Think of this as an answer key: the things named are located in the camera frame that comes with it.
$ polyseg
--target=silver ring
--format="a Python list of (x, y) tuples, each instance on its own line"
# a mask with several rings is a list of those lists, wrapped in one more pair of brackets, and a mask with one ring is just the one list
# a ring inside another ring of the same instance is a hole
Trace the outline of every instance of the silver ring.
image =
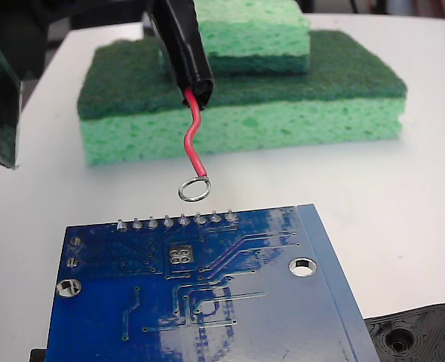
[[(206, 191), (204, 191), (203, 194), (201, 194), (199, 196), (195, 196), (193, 198), (185, 196), (184, 189), (187, 186), (190, 186), (193, 183), (197, 183), (199, 181), (204, 181), (206, 183)], [(196, 201), (204, 200), (209, 195), (209, 193), (210, 193), (210, 181), (209, 181), (209, 177), (207, 177), (207, 176), (200, 176), (200, 177), (194, 177), (193, 179), (188, 179), (179, 187), (179, 197), (182, 200), (187, 201), (187, 202), (196, 202)]]

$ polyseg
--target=white surface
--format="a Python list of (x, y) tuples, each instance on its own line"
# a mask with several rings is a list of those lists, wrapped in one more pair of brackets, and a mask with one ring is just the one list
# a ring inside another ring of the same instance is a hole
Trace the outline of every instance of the white surface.
[(213, 191), (197, 204), (176, 194), (186, 158), (85, 167), (76, 100), (91, 57), (140, 26), (69, 35), (23, 113), (20, 168), (0, 167), (0, 361), (46, 346), (65, 227), (118, 218), (315, 203), (365, 318), (445, 302), (445, 21), (311, 20), (408, 84), (401, 138), (206, 157)]

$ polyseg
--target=black object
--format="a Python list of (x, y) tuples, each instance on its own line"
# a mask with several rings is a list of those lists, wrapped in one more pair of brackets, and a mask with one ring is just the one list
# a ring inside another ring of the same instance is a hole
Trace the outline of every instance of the black object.
[(381, 362), (445, 362), (445, 304), (365, 320)]
[(192, 0), (156, 0), (152, 19), (158, 36), (164, 42), (183, 92), (191, 87), (200, 109), (209, 102), (214, 76), (202, 46), (199, 25)]
[(32, 349), (31, 353), (29, 354), (29, 362), (45, 362), (46, 355), (46, 349)]
[(357, 3), (355, 2), (355, 0), (350, 0), (350, 5), (351, 5), (351, 9), (353, 10), (353, 12), (355, 14), (358, 14), (358, 7), (357, 7)]

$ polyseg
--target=mounting hole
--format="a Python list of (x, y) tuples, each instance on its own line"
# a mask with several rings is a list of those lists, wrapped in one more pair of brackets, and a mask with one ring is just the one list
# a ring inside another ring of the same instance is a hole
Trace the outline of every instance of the mounting hole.
[(386, 337), (385, 343), (394, 352), (403, 353), (413, 347), (415, 340), (413, 334), (408, 330), (397, 328), (392, 330)]
[(294, 259), (290, 263), (290, 271), (297, 277), (311, 277), (316, 268), (316, 262), (307, 258)]
[(74, 238), (72, 238), (72, 240), (70, 240), (70, 244), (77, 247), (81, 244), (81, 239), (78, 236), (75, 236)]
[(55, 291), (62, 298), (72, 298), (81, 292), (81, 283), (76, 279), (65, 279), (57, 284)]

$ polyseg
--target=sponge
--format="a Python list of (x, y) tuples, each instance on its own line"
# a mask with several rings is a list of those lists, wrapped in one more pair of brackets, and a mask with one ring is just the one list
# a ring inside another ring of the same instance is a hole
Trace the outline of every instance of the sponge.
[[(310, 75), (216, 79), (195, 138), (200, 154), (398, 136), (405, 84), (342, 32), (312, 32), (311, 39)], [(87, 163), (185, 154), (190, 111), (170, 78), (154, 69), (153, 39), (97, 50), (78, 100)]]
[(216, 76), (309, 71), (309, 22), (294, 0), (197, 0), (195, 6)]

